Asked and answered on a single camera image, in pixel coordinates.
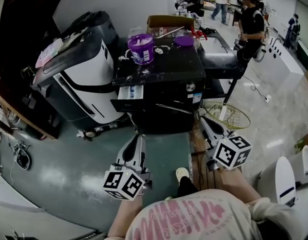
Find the purple plastic container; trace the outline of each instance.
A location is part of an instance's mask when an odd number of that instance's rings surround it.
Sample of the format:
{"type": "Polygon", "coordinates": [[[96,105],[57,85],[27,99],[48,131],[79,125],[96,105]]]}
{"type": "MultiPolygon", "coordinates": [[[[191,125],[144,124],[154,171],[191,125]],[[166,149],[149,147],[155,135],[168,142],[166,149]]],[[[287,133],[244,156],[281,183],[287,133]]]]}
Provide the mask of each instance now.
{"type": "Polygon", "coordinates": [[[153,61],[154,40],[151,34],[138,34],[132,36],[128,40],[127,46],[131,50],[136,64],[144,65],[153,61]],[[138,43],[142,42],[142,40],[146,40],[148,42],[143,45],[138,45],[138,43]]]}

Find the tiled floor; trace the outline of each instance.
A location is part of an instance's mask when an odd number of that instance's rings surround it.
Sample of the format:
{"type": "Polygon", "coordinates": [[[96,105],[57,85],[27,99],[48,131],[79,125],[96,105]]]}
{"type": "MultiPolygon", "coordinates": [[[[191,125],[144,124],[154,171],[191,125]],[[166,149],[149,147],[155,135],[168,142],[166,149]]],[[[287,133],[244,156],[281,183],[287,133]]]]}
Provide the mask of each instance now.
{"type": "MultiPolygon", "coordinates": [[[[229,46],[234,46],[234,40],[239,34],[238,25],[232,26],[233,16],[229,26],[221,24],[221,13],[216,20],[210,18],[212,12],[206,11],[204,22],[216,28],[229,46]]],[[[270,84],[268,72],[275,68],[260,68],[253,60],[248,65],[244,76],[258,85],[263,95],[270,92],[269,103],[265,102],[256,91],[251,90],[251,82],[245,78],[238,81],[229,104],[243,110],[251,119],[251,126],[239,130],[240,135],[246,136],[254,145],[252,153],[242,167],[243,174],[253,185],[257,176],[271,163],[281,156],[294,153],[294,144],[308,133],[308,82],[305,77],[290,90],[277,93],[274,84],[270,84]]],[[[227,80],[222,80],[224,89],[229,88],[227,80]]]]}

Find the white box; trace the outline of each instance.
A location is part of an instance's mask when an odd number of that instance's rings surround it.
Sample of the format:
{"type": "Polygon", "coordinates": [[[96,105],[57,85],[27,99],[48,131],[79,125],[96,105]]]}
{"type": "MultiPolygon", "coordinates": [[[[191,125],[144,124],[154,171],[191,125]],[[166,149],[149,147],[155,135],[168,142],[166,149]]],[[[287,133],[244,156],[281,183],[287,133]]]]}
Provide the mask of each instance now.
{"type": "Polygon", "coordinates": [[[144,183],[145,181],[133,170],[107,170],[103,190],[112,198],[133,201],[144,183]]]}
{"type": "Polygon", "coordinates": [[[243,136],[224,138],[218,142],[213,159],[232,170],[245,164],[252,147],[243,136]]]}

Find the black pants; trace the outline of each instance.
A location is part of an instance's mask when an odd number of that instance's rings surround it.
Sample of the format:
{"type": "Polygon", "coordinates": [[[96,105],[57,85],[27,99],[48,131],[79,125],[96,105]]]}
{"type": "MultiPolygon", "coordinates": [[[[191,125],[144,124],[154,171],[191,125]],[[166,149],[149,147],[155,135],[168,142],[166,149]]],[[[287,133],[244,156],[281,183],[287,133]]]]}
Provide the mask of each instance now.
{"type": "Polygon", "coordinates": [[[196,192],[199,192],[199,190],[196,188],[196,186],[193,185],[190,178],[183,176],[179,182],[177,197],[185,197],[196,192]]]}
{"type": "Polygon", "coordinates": [[[245,70],[248,68],[250,60],[253,58],[253,56],[261,47],[261,44],[262,43],[260,42],[257,43],[247,42],[245,47],[237,52],[236,56],[245,70]]]}

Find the person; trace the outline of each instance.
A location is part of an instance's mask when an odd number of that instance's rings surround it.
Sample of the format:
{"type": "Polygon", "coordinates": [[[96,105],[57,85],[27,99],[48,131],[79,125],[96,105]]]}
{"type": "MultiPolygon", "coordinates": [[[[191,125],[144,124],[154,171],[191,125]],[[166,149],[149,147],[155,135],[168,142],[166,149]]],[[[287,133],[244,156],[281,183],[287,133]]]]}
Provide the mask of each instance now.
{"type": "Polygon", "coordinates": [[[283,44],[286,49],[290,49],[300,35],[301,25],[299,22],[299,16],[295,13],[293,18],[289,20],[288,24],[289,28],[287,30],[285,41],[283,44]]]}
{"type": "Polygon", "coordinates": [[[204,0],[181,0],[179,5],[187,2],[187,11],[191,13],[196,13],[199,17],[204,16],[204,0]]]}
{"type": "Polygon", "coordinates": [[[178,198],[144,209],[142,195],[121,201],[107,240],[301,239],[296,210],[261,198],[237,168],[220,176],[223,190],[198,191],[187,171],[178,177],[178,198]]]}
{"type": "Polygon", "coordinates": [[[215,0],[216,1],[216,8],[214,9],[211,19],[215,20],[216,15],[222,10],[222,24],[228,26],[229,24],[226,22],[226,16],[228,13],[228,2],[227,0],[215,0]]]}
{"type": "Polygon", "coordinates": [[[238,21],[241,37],[245,46],[237,51],[237,58],[246,70],[250,60],[261,47],[265,38],[264,18],[256,7],[256,0],[242,0],[246,9],[238,21]]]}
{"type": "Polygon", "coordinates": [[[260,11],[260,13],[264,16],[265,13],[266,13],[264,1],[263,0],[256,0],[256,6],[257,6],[258,10],[260,11]]]}

